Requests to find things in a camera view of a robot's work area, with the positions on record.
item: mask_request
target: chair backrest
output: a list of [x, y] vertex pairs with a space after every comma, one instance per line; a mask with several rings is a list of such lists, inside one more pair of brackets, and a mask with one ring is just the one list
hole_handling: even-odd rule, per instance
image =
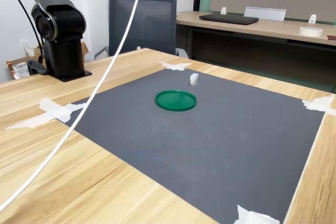
[[[118, 49], [135, 0], [110, 0], [109, 55]], [[121, 50], [137, 47], [175, 54], [176, 0], [139, 0], [128, 37]]]

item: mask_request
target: green lid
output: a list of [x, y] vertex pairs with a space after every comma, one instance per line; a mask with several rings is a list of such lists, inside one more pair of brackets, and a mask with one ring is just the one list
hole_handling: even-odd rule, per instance
[[158, 106], [165, 110], [186, 111], [196, 106], [196, 97], [181, 90], [165, 90], [155, 97]]

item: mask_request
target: label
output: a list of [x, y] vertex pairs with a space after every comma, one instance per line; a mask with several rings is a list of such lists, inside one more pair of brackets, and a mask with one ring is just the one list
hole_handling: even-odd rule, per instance
[[21, 62], [19, 64], [13, 65], [13, 69], [16, 72], [16, 79], [25, 78], [27, 76], [30, 76], [27, 63]]

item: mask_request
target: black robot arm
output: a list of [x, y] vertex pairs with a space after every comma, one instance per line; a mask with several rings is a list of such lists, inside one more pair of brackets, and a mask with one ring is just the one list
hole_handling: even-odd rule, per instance
[[43, 73], [43, 67], [36, 67], [38, 62], [28, 62], [29, 72], [48, 73], [61, 81], [91, 74], [84, 70], [80, 44], [86, 29], [84, 15], [69, 0], [35, 2], [32, 17], [38, 32], [46, 40], [44, 56], [47, 70]]

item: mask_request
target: wooden tabletop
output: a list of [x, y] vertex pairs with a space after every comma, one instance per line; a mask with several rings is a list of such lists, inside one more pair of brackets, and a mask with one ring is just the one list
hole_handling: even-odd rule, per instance
[[[269, 21], [259, 20], [251, 25], [236, 25], [229, 23], [201, 20], [199, 17], [210, 13], [202, 12], [180, 12], [176, 18], [177, 24], [195, 26], [224, 31], [235, 31], [243, 34], [254, 34], [282, 39], [293, 39], [306, 42], [314, 42], [325, 45], [336, 46], [336, 40], [328, 40], [327, 35], [336, 36], [336, 26], [322, 24], [308, 24], [298, 21]], [[307, 37], [299, 34], [300, 27], [317, 27], [323, 29], [321, 37]]]
[[[43, 113], [42, 98], [66, 105], [88, 97], [112, 58], [86, 64], [93, 75], [70, 82], [35, 75], [0, 84], [0, 203], [35, 171], [67, 132], [55, 120], [30, 129], [4, 128]], [[158, 61], [312, 101], [329, 93], [142, 49], [120, 55], [99, 92], [162, 70]], [[336, 223], [336, 117], [325, 115], [287, 223]], [[0, 223], [215, 223], [169, 190], [77, 132]]]

